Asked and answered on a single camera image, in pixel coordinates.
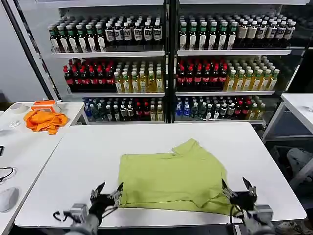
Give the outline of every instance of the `table leg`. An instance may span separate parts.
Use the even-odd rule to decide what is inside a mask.
[[[88,121],[88,119],[87,119],[87,116],[86,116],[86,113],[85,113],[84,110],[81,112],[81,115],[80,115],[80,117],[79,117],[79,120],[81,121],[81,123],[82,123],[83,125],[89,125],[89,121]]]
[[[280,120],[280,118],[281,118],[281,116],[284,114],[284,111],[285,111],[285,110],[286,110],[286,107],[285,107],[285,105],[284,105],[284,102],[282,101],[282,102],[279,104],[279,106],[278,106],[278,108],[277,108],[277,110],[276,110],[276,112],[275,112],[273,118],[272,118],[271,121],[269,122],[269,124],[268,124],[268,126],[267,126],[265,132],[264,132],[263,135],[262,135],[262,138],[261,138],[261,139],[262,139],[263,143],[266,143],[266,136],[270,133],[271,129],[272,129],[272,128],[277,124],[277,122]]]
[[[300,183],[302,183],[307,176],[313,172],[313,159],[309,162],[289,181],[290,187],[296,189]]]

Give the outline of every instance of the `bottle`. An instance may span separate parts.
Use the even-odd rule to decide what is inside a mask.
[[[256,103],[252,104],[252,109],[249,110],[246,120],[255,120],[257,117],[257,112],[258,112],[258,105]]]
[[[123,27],[123,35],[124,35],[124,40],[125,40],[125,45],[130,45],[132,43],[133,40],[133,34],[132,34],[132,30],[129,26],[128,23],[124,23],[124,27]]]
[[[216,104],[215,105],[215,110],[213,111],[214,115],[213,115],[213,119],[217,119],[220,115],[220,104]]]
[[[227,104],[223,103],[221,106],[220,117],[224,118],[226,116],[226,112],[227,112]]]
[[[199,34],[199,50],[204,50],[206,45],[206,22],[201,22],[201,32]]]
[[[143,108],[143,119],[145,121],[151,121],[150,109],[149,109],[149,106],[148,106],[148,102],[145,102],[144,105],[145,106]]]
[[[93,116],[92,116],[91,109],[89,108],[89,106],[85,105],[84,109],[85,109],[85,113],[86,113],[88,121],[93,121]]]
[[[88,71],[85,69],[84,66],[82,66],[82,68],[80,70],[80,75],[81,75],[81,78],[82,78],[82,84],[84,85],[84,88],[89,88],[89,86],[90,86],[90,78],[89,78]]]
[[[182,118],[182,109],[181,109],[181,105],[177,104],[176,106],[176,111],[175,111],[175,120],[181,120]]]
[[[183,111],[183,119],[184,120],[190,120],[189,104],[185,104],[185,108],[184,108],[184,111]]]
[[[225,84],[224,84],[224,91],[230,92],[233,90],[234,82],[235,82],[235,70],[231,70],[230,74],[228,75]]]
[[[237,103],[237,106],[235,108],[235,111],[234,111],[234,115],[236,118],[238,118],[240,116],[240,113],[242,110],[242,105],[243,105],[243,102],[241,100],[239,100]]]
[[[131,88],[129,85],[129,78],[128,78],[127,72],[122,72],[122,75],[123,75],[123,85],[124,85],[125,93],[131,93]]]
[[[135,44],[136,45],[141,45],[142,44],[142,28],[140,27],[140,23],[136,22],[135,23],[135,28],[134,28],[134,38],[135,38]]]
[[[187,33],[186,33],[187,22],[180,23],[180,32],[179,32],[179,49],[186,49]]]
[[[271,23],[271,25],[268,27],[268,30],[266,32],[266,35],[265,35],[265,39],[267,41],[267,43],[271,43],[271,41],[273,40],[275,34],[276,34],[276,31],[277,31],[277,21],[273,21]]]
[[[96,29],[97,29],[97,39],[98,39],[98,44],[100,47],[101,52],[106,52],[106,45],[105,45],[105,35],[102,31],[102,25],[96,24]]]
[[[162,80],[162,71],[161,70],[157,70],[156,71],[156,86],[157,86],[157,92],[163,92],[163,80]]]
[[[110,105],[106,106],[106,115],[107,115],[108,121],[113,121],[113,116],[112,116],[111,106]]]
[[[246,35],[248,43],[252,43],[255,38],[256,31],[258,29],[257,23],[258,23],[257,21],[252,21],[252,24],[248,28],[248,32]]]
[[[204,73],[202,75],[202,90],[208,91],[210,85],[210,64],[205,67]]]
[[[93,104],[90,104],[90,109],[91,109],[91,113],[92,113],[93,119],[95,121],[102,121],[102,118],[100,116],[100,113],[99,113],[98,109],[96,109]]]
[[[250,106],[251,106],[251,101],[248,100],[244,105],[243,105],[243,109],[242,109],[242,120],[246,119],[246,116],[250,110]]]
[[[243,80],[244,80],[244,70],[239,70],[239,74],[238,76],[235,78],[235,82],[233,85],[233,91],[238,92],[241,90],[241,86],[243,84]]]
[[[189,50],[194,50],[196,45],[196,39],[197,39],[197,22],[191,22],[191,29],[189,32]]]
[[[193,78],[194,78],[193,69],[192,69],[192,66],[189,66],[188,71],[186,73],[186,90],[188,91],[192,90]]]
[[[87,34],[88,34],[88,42],[91,52],[97,52],[96,48],[96,36],[93,32],[92,26],[90,24],[86,25]]]
[[[228,117],[228,118],[233,117],[234,112],[235,112],[235,104],[234,104],[234,103],[231,103],[231,104],[228,106],[227,117]]]
[[[53,50],[55,53],[61,53],[61,48],[60,48],[60,44],[61,42],[59,41],[59,38],[57,36],[57,32],[54,30],[54,25],[51,24],[48,26],[48,30],[49,30],[49,33],[50,33],[50,41],[51,41],[51,44],[53,46]]]
[[[199,110],[198,110],[198,118],[200,120],[205,120],[206,119],[206,102],[200,103],[199,102]]]
[[[106,32],[106,36],[107,36],[108,45],[113,46],[114,41],[115,41],[114,29],[110,23],[106,23],[106,26],[107,26],[107,28],[106,28],[105,32]]]
[[[88,52],[87,51],[87,44],[86,44],[87,37],[84,34],[83,26],[77,25],[76,29],[77,29],[77,33],[78,33],[78,41],[79,41],[80,49],[82,50],[83,53],[86,53],[86,52]]]
[[[144,28],[143,32],[144,32],[144,38],[145,38],[146,44],[151,45],[152,44],[152,38],[153,38],[153,32],[152,32],[152,28],[151,28],[149,22],[145,23],[145,28]]]
[[[148,91],[150,93],[155,93],[157,92],[157,83],[155,80],[155,76],[153,71],[149,71],[149,76],[148,76]]]
[[[236,21],[233,21],[231,23],[230,32],[228,34],[227,50],[233,49],[235,39],[236,39],[237,25],[238,25],[238,23]]]
[[[124,84],[118,72],[114,73],[114,81],[115,81],[117,93],[124,93],[125,92]]]
[[[265,112],[265,104],[264,104],[264,103],[261,103],[261,104],[260,104],[260,108],[259,108],[258,115],[257,115],[257,117],[256,117],[256,120],[262,120],[262,117],[263,117],[264,112]]]
[[[156,121],[156,111],[155,106],[153,104],[150,105],[150,119],[151,121]]]
[[[199,64],[194,77],[194,90],[196,91],[201,90],[201,78],[202,78],[202,66],[201,64]]]
[[[129,116],[129,121],[134,121],[134,109],[131,104],[127,106],[127,114]]]
[[[213,21],[211,23],[211,30],[210,34],[208,35],[208,50],[213,50],[214,45],[215,45],[215,40],[216,40],[216,26],[217,22]]]
[[[121,121],[128,121],[127,110],[124,104],[121,105],[121,116]]]
[[[64,72],[64,79],[67,82],[67,85],[72,88],[74,85],[73,77],[70,75],[67,65],[63,66],[63,72]]]
[[[238,27],[238,32],[237,32],[237,41],[238,44],[242,44],[246,38],[246,34],[248,32],[248,21],[243,21],[243,23]]]
[[[145,75],[145,72],[144,71],[140,71],[139,72],[139,85],[140,85],[140,92],[141,93],[146,93],[147,92],[147,78],[146,78],[146,75]]]
[[[116,40],[116,45],[121,46],[124,44],[124,35],[123,35],[123,29],[120,25],[120,23],[115,23],[115,40]]]
[[[216,88],[219,79],[219,64],[215,63],[214,70],[210,76],[210,86]]]
[[[157,121],[163,121],[163,109],[161,104],[157,105]]]
[[[162,41],[162,27],[160,22],[156,21],[155,26],[153,27],[153,39],[156,45],[160,45]]]
[[[227,76],[227,64],[224,63],[223,67],[221,67],[220,75],[219,75],[219,84],[218,87],[224,87]]]
[[[117,104],[113,105],[115,121],[121,121]]]
[[[248,91],[249,90],[249,86],[250,86],[251,79],[252,79],[252,74],[253,74],[253,70],[248,69],[246,72],[246,76],[244,76],[243,84],[241,86],[242,91]]]
[[[262,70],[257,70],[256,74],[252,77],[251,83],[249,90],[250,91],[257,91],[260,81],[261,81],[261,76],[262,76],[263,71]]]
[[[68,36],[67,36],[66,31],[64,31],[64,27],[62,25],[59,25],[57,28],[60,34],[60,42],[62,44],[64,52],[71,53],[71,48],[68,43]]]
[[[92,87],[97,88],[99,80],[95,75],[92,65],[89,65],[89,78],[90,78],[90,83],[93,85]]]
[[[286,28],[287,28],[286,23],[287,23],[286,21],[282,21],[280,23],[280,25],[277,27],[277,31],[276,31],[276,34],[275,34],[275,37],[274,37],[276,44],[281,43],[281,41],[283,39],[283,36],[284,36],[284,34],[286,32]]]
[[[227,24],[228,23],[226,21],[222,22],[221,30],[219,32],[218,50],[223,50],[224,49],[224,45],[225,45],[225,41],[226,41]]]
[[[138,86],[138,76],[137,72],[132,71],[132,85],[133,85],[133,93],[139,93],[140,87]]]
[[[198,103],[194,102],[192,108],[191,108],[191,117],[196,118],[198,116]]]
[[[137,120],[138,121],[141,121],[143,120],[143,113],[142,113],[142,107],[141,107],[141,104],[140,102],[137,102],[136,103],[136,116],[137,116]]]
[[[73,66],[73,79],[74,79],[74,85],[72,87],[70,87],[71,91],[72,91],[73,88],[75,89],[77,87],[77,85],[81,85],[83,83],[83,81],[82,81],[82,79],[80,77],[80,73],[77,70],[77,67],[75,65]]]
[[[266,87],[270,81],[270,70],[265,70],[264,73],[265,73],[265,75],[263,78],[261,77],[261,81],[260,81],[260,84],[258,87],[259,91],[265,91],[265,89],[266,89]]]
[[[212,117],[212,113],[213,113],[212,104],[208,104],[207,105],[207,111],[206,111],[205,120],[209,121],[211,119],[211,117]]]
[[[289,40],[292,38],[292,34],[293,32],[295,31],[295,24],[296,22],[295,21],[292,21],[290,23],[290,25],[287,26],[287,29],[286,29],[286,32],[284,34],[284,43],[285,44],[288,44],[289,43]]]

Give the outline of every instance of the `white computer mouse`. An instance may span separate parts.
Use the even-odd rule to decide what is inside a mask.
[[[19,198],[18,188],[8,188],[0,192],[0,212],[7,212],[15,206]]]

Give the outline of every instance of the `shelf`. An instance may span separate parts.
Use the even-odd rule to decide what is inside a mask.
[[[37,0],[37,8],[69,8],[93,6],[127,6],[127,5],[163,5],[163,0]]]
[[[270,4],[305,5],[310,0],[180,0],[180,4]]]
[[[178,50],[178,56],[197,55],[288,55],[291,50]]]
[[[164,93],[68,93],[72,98],[164,97]]]
[[[188,120],[179,120],[174,121],[174,123],[212,123],[212,122],[249,122],[251,125],[264,125],[265,122],[263,120],[230,120],[230,119],[217,119],[217,120],[210,120],[210,121],[188,121]]]
[[[90,121],[89,125],[165,124],[164,121]]]
[[[176,96],[219,96],[219,95],[271,95],[275,91],[246,91],[246,92],[176,92]]]
[[[123,51],[123,52],[88,52],[88,53],[53,53],[55,58],[99,58],[99,57],[161,57],[164,51]]]

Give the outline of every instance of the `display cooler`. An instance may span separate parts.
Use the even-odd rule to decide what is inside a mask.
[[[59,98],[101,104],[95,123],[266,126],[311,38],[308,0],[7,2]]]

